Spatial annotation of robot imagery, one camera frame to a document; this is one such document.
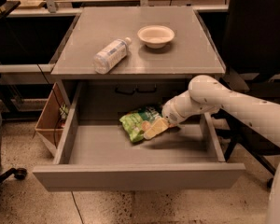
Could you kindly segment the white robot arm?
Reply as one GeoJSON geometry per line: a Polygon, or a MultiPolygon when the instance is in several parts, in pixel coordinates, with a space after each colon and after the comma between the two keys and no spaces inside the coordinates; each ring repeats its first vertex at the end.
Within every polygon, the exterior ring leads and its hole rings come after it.
{"type": "MultiPolygon", "coordinates": [[[[162,117],[144,132],[151,139],[187,118],[221,108],[280,147],[280,105],[232,91],[206,75],[194,77],[188,89],[162,107],[162,117]]],[[[280,162],[273,178],[265,224],[280,224],[280,162]]]]}

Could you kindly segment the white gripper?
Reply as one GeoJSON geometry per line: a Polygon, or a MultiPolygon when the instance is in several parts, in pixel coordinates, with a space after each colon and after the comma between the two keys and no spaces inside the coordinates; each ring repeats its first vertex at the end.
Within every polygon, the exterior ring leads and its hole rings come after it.
{"type": "Polygon", "coordinates": [[[177,125],[189,117],[201,115],[216,109],[218,109],[218,105],[209,103],[206,97],[200,96],[194,91],[184,91],[163,105],[161,111],[163,118],[156,119],[152,123],[144,132],[144,138],[150,140],[156,135],[163,133],[169,128],[169,123],[171,125],[177,125]]]}

